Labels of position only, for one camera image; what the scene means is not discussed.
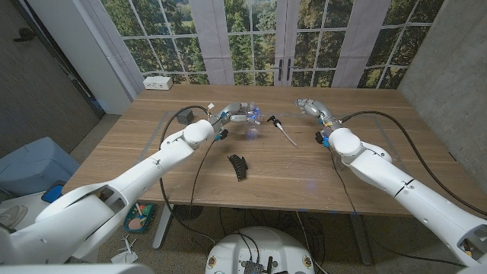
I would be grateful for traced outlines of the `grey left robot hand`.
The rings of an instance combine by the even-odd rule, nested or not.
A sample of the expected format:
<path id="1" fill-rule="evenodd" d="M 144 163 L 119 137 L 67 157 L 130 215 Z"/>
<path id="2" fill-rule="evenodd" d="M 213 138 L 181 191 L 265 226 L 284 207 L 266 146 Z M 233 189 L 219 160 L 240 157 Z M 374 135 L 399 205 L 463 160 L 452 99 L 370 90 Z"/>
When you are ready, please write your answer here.
<path id="1" fill-rule="evenodd" d="M 260 108 L 254 103 L 234 102 L 216 114 L 211 114 L 209 122 L 214 132 L 220 131 L 229 122 L 246 122 L 251 126 L 259 125 L 262 117 Z"/>

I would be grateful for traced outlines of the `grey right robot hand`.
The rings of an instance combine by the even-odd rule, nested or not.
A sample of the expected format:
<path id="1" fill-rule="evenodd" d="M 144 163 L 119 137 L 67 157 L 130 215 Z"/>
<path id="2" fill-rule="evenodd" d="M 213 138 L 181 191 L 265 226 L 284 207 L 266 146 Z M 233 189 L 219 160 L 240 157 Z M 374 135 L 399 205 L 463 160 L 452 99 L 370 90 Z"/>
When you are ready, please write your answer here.
<path id="1" fill-rule="evenodd" d="M 330 128 L 332 131 L 341 127 L 332 112 L 321 102 L 312 99 L 297 99 L 294 105 L 300 107 L 307 115 L 317 118 L 324 126 Z"/>

